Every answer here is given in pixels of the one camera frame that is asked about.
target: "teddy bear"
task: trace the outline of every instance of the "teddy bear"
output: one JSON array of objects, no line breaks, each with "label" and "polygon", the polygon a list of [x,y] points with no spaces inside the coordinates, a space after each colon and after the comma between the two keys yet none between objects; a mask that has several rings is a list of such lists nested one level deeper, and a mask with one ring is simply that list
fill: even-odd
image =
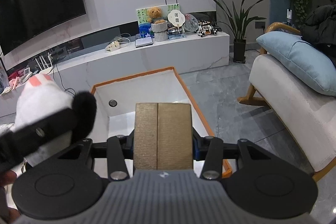
[{"label": "teddy bear", "polygon": [[162,10],[159,7],[149,8],[147,15],[149,16],[149,19],[147,19],[148,23],[159,24],[166,22],[162,17]]}]

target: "wall socket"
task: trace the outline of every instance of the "wall socket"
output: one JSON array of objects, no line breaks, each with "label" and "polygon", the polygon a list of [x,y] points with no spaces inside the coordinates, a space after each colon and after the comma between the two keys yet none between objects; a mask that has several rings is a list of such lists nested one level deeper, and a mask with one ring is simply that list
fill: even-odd
[{"label": "wall socket", "polygon": [[265,29],[266,21],[256,21],[255,28],[256,29]]}]

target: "gray knitted pot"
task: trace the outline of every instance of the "gray knitted pot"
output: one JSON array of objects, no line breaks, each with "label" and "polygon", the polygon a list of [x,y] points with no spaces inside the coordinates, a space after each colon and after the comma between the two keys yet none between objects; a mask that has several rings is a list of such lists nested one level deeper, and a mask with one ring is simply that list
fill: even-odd
[{"label": "gray knitted pot", "polygon": [[155,32],[163,32],[168,29],[167,21],[163,23],[153,24],[152,23],[152,31]]},{"label": "gray knitted pot", "polygon": [[168,39],[167,31],[164,31],[164,32],[155,32],[154,33],[154,39],[157,42],[167,40]]}]

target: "light blue pillow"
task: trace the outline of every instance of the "light blue pillow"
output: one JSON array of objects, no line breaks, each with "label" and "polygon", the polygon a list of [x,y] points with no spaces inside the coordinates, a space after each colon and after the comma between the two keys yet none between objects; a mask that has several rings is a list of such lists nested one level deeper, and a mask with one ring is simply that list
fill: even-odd
[{"label": "light blue pillow", "polygon": [[257,42],[313,90],[336,96],[335,66],[300,36],[273,31],[258,37]]}]

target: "black round hole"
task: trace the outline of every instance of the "black round hole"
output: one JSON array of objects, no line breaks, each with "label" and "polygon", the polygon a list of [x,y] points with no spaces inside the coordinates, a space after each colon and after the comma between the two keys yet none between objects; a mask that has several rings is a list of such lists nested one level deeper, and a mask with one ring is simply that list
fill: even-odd
[{"label": "black round hole", "polygon": [[111,106],[111,107],[115,107],[115,106],[117,106],[117,101],[116,100],[111,100],[111,101],[109,101],[109,105]]}]

